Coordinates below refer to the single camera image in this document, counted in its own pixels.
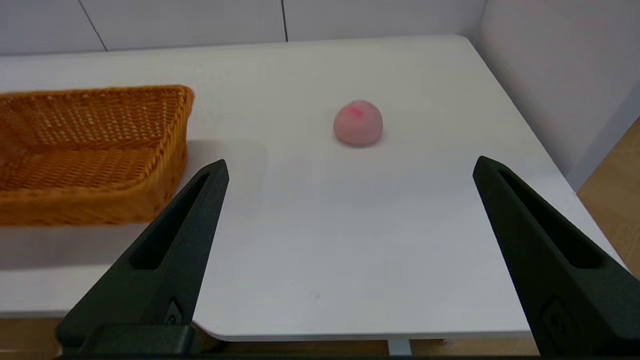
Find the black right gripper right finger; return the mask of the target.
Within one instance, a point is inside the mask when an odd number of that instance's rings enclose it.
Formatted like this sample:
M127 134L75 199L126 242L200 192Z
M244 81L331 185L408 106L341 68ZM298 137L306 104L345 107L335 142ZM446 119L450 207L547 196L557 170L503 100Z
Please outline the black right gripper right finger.
M539 353L637 357L639 280L501 162L473 180Z

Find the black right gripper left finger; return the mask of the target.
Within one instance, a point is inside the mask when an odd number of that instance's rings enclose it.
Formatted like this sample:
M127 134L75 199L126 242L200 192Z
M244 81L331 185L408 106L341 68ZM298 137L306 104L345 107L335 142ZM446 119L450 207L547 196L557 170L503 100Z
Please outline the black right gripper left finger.
M189 327L228 184L223 159L199 169L62 319L58 342L81 347L102 327Z

